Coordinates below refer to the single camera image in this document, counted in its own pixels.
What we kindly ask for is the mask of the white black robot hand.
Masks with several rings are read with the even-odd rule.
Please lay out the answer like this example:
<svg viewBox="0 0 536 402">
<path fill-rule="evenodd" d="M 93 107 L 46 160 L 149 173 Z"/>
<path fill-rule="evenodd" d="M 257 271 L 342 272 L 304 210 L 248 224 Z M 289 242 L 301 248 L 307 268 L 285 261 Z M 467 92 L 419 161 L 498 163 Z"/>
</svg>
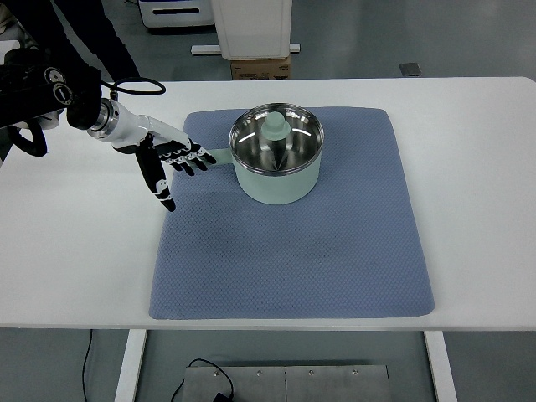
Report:
<svg viewBox="0 0 536 402">
<path fill-rule="evenodd" d="M 154 117 L 137 116 L 120 104 L 114 107 L 118 123 L 106 140 L 118 152 L 135 155 L 149 190 L 168 211 L 174 211 L 163 164 L 193 176 L 195 168 L 206 171 L 216 159 L 185 132 Z"/>
</svg>

